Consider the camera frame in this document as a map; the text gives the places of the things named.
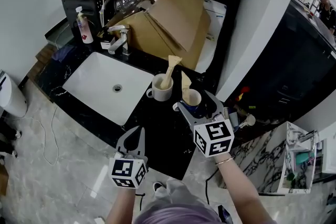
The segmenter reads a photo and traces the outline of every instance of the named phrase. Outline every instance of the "sink drain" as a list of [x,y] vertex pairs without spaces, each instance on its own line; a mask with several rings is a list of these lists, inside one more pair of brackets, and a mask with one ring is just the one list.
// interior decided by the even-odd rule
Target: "sink drain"
[[112,89],[113,89],[113,91],[116,92],[116,93],[121,92],[121,90],[122,90],[122,85],[120,85],[120,84],[116,84],[116,85],[113,86]]

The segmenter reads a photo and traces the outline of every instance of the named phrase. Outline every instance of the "tiled floor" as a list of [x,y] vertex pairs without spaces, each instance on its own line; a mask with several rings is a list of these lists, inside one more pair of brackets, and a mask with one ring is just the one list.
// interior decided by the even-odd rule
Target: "tiled floor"
[[[94,223],[98,216],[106,217],[116,198],[117,189],[106,176],[109,157],[115,150],[89,133],[63,110],[50,103],[28,81],[23,90],[29,107],[26,118],[41,121],[46,131],[45,157],[43,158],[44,130],[32,119],[10,120],[9,124],[22,130],[22,137],[16,142],[18,158],[6,157],[9,172],[7,196],[1,198],[3,214],[12,223]],[[195,152],[184,177],[191,192],[205,199],[205,179],[215,170],[214,164],[202,154]],[[152,183],[165,181],[167,176],[150,170],[138,193],[146,193],[143,207],[153,198]],[[319,223],[326,198],[335,187],[334,183],[317,184],[311,194],[261,197],[262,203],[272,217],[282,223]],[[234,223],[241,223],[232,200],[225,189],[219,189],[216,179],[208,187],[211,205],[219,204],[231,213]],[[140,198],[136,198],[134,216],[139,214]]]

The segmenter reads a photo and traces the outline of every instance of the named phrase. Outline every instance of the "trash can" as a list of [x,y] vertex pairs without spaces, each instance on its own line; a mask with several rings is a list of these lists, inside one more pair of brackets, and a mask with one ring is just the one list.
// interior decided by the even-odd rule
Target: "trash can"
[[0,78],[0,106],[18,118],[22,118],[27,112],[25,97],[6,73]]

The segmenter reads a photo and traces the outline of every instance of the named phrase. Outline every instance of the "spray bottle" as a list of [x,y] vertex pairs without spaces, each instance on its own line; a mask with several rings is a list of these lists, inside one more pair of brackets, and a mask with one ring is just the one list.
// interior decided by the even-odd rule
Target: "spray bottle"
[[88,19],[81,12],[82,7],[77,7],[76,12],[78,12],[77,16],[77,24],[79,27],[80,34],[82,36],[82,40],[85,44],[90,44],[93,42],[93,37],[90,31]]

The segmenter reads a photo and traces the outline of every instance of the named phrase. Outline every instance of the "man in black shirt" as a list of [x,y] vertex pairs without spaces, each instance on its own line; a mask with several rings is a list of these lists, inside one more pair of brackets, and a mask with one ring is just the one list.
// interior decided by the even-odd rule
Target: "man in black shirt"
[[320,0],[320,6],[318,12],[320,13],[321,21],[327,26],[331,34],[335,33],[336,28],[336,11],[331,6],[329,0]]

